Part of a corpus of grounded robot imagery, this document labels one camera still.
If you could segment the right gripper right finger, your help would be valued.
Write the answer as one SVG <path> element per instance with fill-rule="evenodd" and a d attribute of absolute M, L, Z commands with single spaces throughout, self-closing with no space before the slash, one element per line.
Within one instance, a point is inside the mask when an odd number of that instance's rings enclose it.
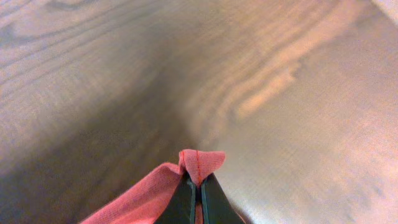
<path fill-rule="evenodd" d="M 204 224 L 245 224 L 226 197 L 214 174 L 201 184 L 201 206 Z"/>

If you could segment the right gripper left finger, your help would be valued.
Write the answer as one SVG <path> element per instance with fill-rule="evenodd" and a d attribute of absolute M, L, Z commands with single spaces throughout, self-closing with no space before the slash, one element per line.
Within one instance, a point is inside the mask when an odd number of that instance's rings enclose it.
<path fill-rule="evenodd" d="M 185 172 L 169 204 L 154 224 L 194 224 L 196 212 L 196 185 Z"/>

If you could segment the red printed t-shirt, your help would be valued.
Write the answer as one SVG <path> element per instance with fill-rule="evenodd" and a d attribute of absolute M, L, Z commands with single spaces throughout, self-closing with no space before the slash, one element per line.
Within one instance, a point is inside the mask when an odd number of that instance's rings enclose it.
<path fill-rule="evenodd" d="M 169 204 L 185 172 L 196 185 L 195 223 L 203 223 L 200 187 L 224 160 L 222 151 L 182 150 L 178 164 L 161 164 L 117 199 L 86 218 L 84 223 L 154 223 Z"/>

